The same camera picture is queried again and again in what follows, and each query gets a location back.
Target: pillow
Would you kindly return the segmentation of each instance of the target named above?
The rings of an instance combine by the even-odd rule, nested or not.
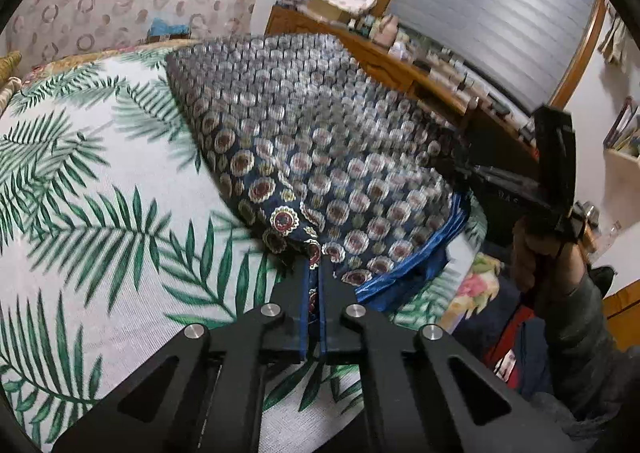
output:
[[[20,78],[10,77],[9,81],[4,84],[2,90],[0,90],[0,116],[6,110],[7,105],[14,97],[14,94],[22,88],[22,82]]]
[[[4,86],[9,81],[9,78],[14,75],[14,70],[21,59],[22,55],[18,50],[14,50],[4,58],[0,58],[0,87]]]

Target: red fabric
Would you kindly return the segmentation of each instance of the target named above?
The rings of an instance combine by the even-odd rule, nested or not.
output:
[[[534,313],[529,307],[525,307],[523,305],[518,309],[516,314],[511,319],[510,324],[508,324],[507,328],[505,328],[505,331],[503,332],[500,340],[484,357],[484,360],[482,362],[486,367],[492,370],[495,369],[498,362],[500,362],[502,358],[509,353],[509,350],[513,349],[516,342],[518,327],[528,319],[533,318],[533,316]],[[509,376],[507,386],[509,386],[510,388],[518,388],[519,380],[520,372],[518,372],[518,366],[516,365],[515,367],[513,367],[513,371]]]

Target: bed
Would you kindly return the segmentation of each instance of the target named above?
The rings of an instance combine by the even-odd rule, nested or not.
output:
[[[167,83],[172,49],[57,64],[0,118],[0,375],[43,451],[181,327],[234,321],[286,274],[222,200]],[[391,317],[440,321],[485,233],[476,204]],[[468,308],[453,305],[450,330]],[[356,365],[268,378],[261,451],[313,451],[362,409]]]

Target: metal screw head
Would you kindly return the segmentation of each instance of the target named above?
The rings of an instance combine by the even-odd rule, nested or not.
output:
[[[200,339],[204,335],[204,327],[200,323],[193,323],[184,329],[184,335],[189,339]]]
[[[429,341],[437,341],[442,337],[443,333],[442,328],[437,325],[425,325],[422,327],[422,335]]]
[[[260,312],[270,318],[276,317],[280,314],[280,305],[277,303],[265,303],[260,307]]]
[[[352,318],[361,318],[367,313],[367,309],[357,303],[348,306],[344,311],[347,313],[347,316],[351,316]]]

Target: dark jacket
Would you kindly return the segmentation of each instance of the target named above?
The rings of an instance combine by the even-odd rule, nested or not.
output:
[[[555,396],[537,393],[531,404],[562,427],[575,452],[640,451],[640,347],[617,350],[589,276],[547,305],[544,318]]]

